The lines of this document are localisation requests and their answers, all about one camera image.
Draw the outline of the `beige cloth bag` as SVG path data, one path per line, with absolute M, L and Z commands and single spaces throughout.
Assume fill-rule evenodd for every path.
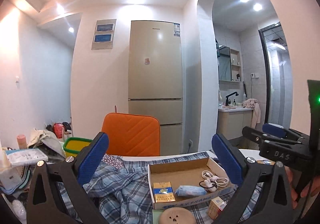
M 37 147 L 41 144 L 44 144 L 45 146 L 62 156 L 63 158 L 66 158 L 65 151 L 63 150 L 63 147 L 61 145 L 62 143 L 58 140 L 57 136 L 52 131 L 37 130 L 33 128 L 30 134 L 30 141 L 27 147 Z

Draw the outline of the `green sticky note pad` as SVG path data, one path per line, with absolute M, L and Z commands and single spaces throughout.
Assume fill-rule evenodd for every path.
M 152 223 L 159 224 L 159 218 L 164 210 L 152 210 Z

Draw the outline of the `beige three-door refrigerator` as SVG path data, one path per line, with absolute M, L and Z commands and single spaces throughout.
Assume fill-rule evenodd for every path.
M 131 22 L 128 76 L 129 113 L 158 119 L 160 154 L 182 150 L 183 79 L 180 25 Z

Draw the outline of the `blue plaid shirt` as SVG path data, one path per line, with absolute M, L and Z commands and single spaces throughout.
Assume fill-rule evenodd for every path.
M 148 164 L 183 162 L 208 156 L 207 152 L 199 152 L 153 161 L 125 161 L 112 156 L 112 160 L 118 160 L 122 166 L 115 168 L 100 162 L 84 190 L 98 204 L 100 213 L 109 223 L 152 223 Z

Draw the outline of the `yellow bin with green rim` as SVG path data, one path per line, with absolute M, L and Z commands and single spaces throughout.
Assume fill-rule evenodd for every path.
M 63 150 L 66 156 L 76 157 L 78 153 L 84 148 L 90 145 L 91 139 L 70 137 L 63 144 Z

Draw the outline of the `shallow cardboard box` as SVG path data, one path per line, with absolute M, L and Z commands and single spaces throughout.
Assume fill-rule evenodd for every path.
M 235 185 L 230 183 L 225 188 L 218 188 L 213 193 L 208 192 L 206 195 L 198 197 L 186 198 L 176 196 L 173 202 L 156 201 L 153 193 L 154 183 L 170 182 L 173 191 L 179 186 L 198 186 L 199 182 L 203 180 L 202 172 L 205 170 L 219 177 L 227 177 L 224 169 L 210 157 L 191 161 L 148 165 L 148 182 L 153 209 L 165 210 L 171 207 L 189 207 L 234 191 Z

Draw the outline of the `pink cup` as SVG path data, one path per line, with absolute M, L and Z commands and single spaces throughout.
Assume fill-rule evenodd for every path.
M 27 149 L 28 148 L 27 139 L 24 135 L 18 135 L 16 139 L 17 139 L 19 149 Z

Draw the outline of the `red gold cigarette pack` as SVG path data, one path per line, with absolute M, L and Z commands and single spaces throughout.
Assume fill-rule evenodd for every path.
M 215 220 L 224 210 L 227 203 L 221 199 L 221 197 L 215 197 L 210 201 L 210 204 L 207 209 L 207 215 L 212 219 Z

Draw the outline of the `red plastic bag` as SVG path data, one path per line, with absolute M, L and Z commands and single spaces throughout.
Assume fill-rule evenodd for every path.
M 62 123 L 55 123 L 53 125 L 54 134 L 57 136 L 58 139 L 63 139 L 64 134 L 64 126 Z

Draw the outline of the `bathroom mirror cabinet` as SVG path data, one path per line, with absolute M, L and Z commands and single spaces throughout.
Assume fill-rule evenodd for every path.
M 230 47 L 218 45 L 218 73 L 219 81 L 241 82 L 240 52 Z

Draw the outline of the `pink towel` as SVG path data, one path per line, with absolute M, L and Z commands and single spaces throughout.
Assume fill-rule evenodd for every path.
M 257 99 L 250 98 L 243 103 L 243 108 L 253 109 L 251 127 L 255 128 L 261 122 L 261 109 Z

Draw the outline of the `white flat box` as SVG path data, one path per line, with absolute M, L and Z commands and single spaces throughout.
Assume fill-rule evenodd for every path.
M 48 156 L 38 148 L 6 150 L 5 154 L 12 167 L 34 165 L 39 161 L 48 162 Z

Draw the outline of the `blue white tissue pack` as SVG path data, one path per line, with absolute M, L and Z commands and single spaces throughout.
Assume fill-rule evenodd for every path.
M 175 195 L 179 197 L 198 197 L 207 195 L 204 188 L 198 186 L 179 186 L 175 190 Z

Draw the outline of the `round beige bear compact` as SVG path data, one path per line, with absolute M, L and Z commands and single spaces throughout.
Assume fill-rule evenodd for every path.
M 187 209 L 172 207 L 166 209 L 159 217 L 159 224 L 196 224 L 194 215 Z

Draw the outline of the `yellow blue cigarette pack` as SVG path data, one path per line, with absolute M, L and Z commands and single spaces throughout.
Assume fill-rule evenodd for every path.
M 153 196 L 156 203 L 175 202 L 175 195 L 171 182 L 155 182 Z

